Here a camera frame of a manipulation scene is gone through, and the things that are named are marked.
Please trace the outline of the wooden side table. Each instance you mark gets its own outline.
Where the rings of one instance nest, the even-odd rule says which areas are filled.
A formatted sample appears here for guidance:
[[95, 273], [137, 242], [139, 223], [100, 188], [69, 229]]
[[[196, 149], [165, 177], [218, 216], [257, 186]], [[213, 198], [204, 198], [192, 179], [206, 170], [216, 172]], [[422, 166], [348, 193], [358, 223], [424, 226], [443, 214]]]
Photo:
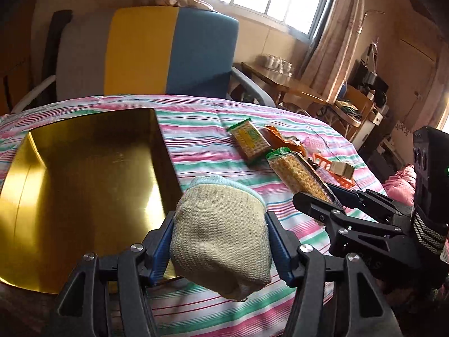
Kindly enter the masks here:
[[244, 74], [249, 74], [250, 76], [255, 75], [276, 92], [274, 98], [276, 105], [284, 102], [286, 94], [293, 94], [296, 97], [312, 101], [316, 104], [327, 104], [327, 101], [321, 98], [315, 90], [297, 79], [264, 68], [256, 63], [242, 62], [240, 65]]

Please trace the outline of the wooden shelf unit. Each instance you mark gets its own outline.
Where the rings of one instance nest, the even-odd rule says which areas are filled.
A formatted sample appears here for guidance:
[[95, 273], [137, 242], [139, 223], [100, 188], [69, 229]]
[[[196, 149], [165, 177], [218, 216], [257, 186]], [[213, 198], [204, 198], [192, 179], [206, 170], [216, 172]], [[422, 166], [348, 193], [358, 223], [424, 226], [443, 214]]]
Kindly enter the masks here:
[[373, 40], [356, 61], [348, 81], [329, 107], [329, 124], [358, 150], [388, 112], [388, 84], [377, 72], [378, 40]]

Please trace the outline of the beige blue sock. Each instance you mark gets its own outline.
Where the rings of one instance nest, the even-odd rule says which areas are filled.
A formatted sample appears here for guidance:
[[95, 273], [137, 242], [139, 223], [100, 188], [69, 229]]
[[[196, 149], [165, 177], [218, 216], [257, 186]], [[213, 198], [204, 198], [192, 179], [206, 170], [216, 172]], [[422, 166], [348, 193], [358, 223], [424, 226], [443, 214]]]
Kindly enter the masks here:
[[229, 300], [271, 281], [263, 198], [224, 177], [194, 178], [177, 204], [170, 260], [178, 275]]

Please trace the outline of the pink lidded plastic case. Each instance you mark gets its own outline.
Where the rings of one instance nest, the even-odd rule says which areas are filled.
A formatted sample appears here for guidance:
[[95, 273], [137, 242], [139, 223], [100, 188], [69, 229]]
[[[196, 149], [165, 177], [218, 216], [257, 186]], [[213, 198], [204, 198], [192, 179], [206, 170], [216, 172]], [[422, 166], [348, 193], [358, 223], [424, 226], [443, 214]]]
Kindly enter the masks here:
[[313, 152], [321, 152], [322, 150], [327, 149], [325, 141], [321, 139], [321, 137], [316, 136], [306, 137], [305, 140], [303, 141], [303, 145], [308, 151]]

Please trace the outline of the large cracker packet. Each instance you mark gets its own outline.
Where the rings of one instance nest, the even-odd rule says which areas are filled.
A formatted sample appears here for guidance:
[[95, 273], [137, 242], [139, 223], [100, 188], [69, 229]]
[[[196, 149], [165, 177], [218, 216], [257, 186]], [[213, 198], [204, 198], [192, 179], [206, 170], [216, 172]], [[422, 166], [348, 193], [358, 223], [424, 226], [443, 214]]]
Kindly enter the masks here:
[[306, 192], [324, 202], [342, 208], [342, 204], [319, 177], [312, 166], [297, 152], [287, 147], [271, 151], [265, 156], [269, 166], [294, 193]]

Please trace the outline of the striped tablecloth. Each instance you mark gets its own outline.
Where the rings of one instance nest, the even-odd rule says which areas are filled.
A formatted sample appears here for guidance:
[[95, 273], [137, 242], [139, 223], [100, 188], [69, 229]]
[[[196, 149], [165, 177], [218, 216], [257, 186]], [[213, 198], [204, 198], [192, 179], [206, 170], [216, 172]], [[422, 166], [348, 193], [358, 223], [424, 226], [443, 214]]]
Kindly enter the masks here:
[[[317, 119], [267, 106], [182, 95], [84, 97], [4, 115], [1, 173], [8, 172], [20, 143], [36, 127], [88, 114], [143, 107], [156, 110], [181, 186], [187, 186], [194, 177], [213, 174], [240, 182], [264, 198], [284, 227], [322, 252], [329, 248], [326, 233], [294, 209], [292, 193], [268, 165], [249, 167], [244, 163], [228, 127], [243, 119], [259, 127], [272, 125], [284, 135], [316, 143], [326, 158], [352, 164], [355, 185], [360, 190], [383, 189], [353, 145]], [[154, 289], [150, 298], [164, 336], [278, 336], [284, 330], [294, 294], [293, 289], [274, 278], [262, 291], [236, 303], [181, 279]]]

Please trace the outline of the white tea set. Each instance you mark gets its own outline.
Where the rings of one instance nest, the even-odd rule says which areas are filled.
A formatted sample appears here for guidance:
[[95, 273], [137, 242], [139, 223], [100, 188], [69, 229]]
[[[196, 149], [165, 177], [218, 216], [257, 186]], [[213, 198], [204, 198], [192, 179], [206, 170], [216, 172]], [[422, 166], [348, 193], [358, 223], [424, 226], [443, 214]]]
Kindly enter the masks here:
[[292, 64], [289, 61], [268, 54], [262, 55], [261, 60], [264, 68], [287, 75], [288, 77], [292, 76]]

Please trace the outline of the orange snack bag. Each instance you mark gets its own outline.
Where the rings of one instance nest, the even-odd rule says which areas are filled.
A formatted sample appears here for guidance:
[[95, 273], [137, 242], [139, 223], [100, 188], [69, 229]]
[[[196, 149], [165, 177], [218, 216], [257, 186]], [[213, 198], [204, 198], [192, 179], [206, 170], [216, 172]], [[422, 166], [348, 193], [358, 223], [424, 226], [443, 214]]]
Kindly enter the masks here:
[[268, 141], [272, 148], [278, 149], [281, 147], [289, 148], [290, 150], [301, 154], [304, 158], [307, 157], [305, 147], [301, 143], [284, 137], [274, 126], [265, 126], [260, 130], [263, 137]]

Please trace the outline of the small gold brown box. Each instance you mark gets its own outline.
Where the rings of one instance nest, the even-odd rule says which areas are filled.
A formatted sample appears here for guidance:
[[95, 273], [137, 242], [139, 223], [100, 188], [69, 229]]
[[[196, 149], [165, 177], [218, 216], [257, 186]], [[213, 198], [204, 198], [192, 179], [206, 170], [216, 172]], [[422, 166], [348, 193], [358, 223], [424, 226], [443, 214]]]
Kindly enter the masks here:
[[350, 163], [333, 161], [330, 164], [329, 171], [345, 179], [352, 179], [355, 168]]

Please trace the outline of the gold maroon gift box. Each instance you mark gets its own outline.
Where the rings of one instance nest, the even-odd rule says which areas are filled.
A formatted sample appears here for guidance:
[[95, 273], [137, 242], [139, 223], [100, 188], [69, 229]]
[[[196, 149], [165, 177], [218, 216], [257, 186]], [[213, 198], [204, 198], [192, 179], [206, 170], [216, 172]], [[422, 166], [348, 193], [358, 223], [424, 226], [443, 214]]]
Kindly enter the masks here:
[[1, 280], [57, 294], [84, 254], [143, 240], [181, 194], [151, 108], [32, 129], [1, 188]]

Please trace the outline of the small green cracker packet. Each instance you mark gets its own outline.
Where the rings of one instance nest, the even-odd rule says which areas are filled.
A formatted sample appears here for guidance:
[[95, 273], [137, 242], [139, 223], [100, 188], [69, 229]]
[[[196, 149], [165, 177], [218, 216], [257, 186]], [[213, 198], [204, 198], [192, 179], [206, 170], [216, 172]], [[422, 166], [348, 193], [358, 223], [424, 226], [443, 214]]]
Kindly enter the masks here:
[[247, 163], [253, 163], [266, 156], [272, 147], [250, 118], [227, 128], [237, 143], [240, 153]]

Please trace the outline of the orange plastic rack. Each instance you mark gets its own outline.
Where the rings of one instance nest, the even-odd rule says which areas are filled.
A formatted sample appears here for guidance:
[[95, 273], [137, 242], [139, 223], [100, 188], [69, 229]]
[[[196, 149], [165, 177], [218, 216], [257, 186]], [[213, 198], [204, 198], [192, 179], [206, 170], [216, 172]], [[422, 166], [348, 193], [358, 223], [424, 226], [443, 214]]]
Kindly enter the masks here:
[[324, 168], [324, 170], [327, 171], [327, 173], [335, 179], [335, 181], [343, 188], [350, 190], [355, 187], [355, 182], [353, 178], [347, 179], [345, 177], [340, 176], [339, 174], [335, 174], [330, 170], [332, 162], [325, 157], [321, 156], [320, 154], [313, 154], [313, 162], [318, 165], [321, 168]]

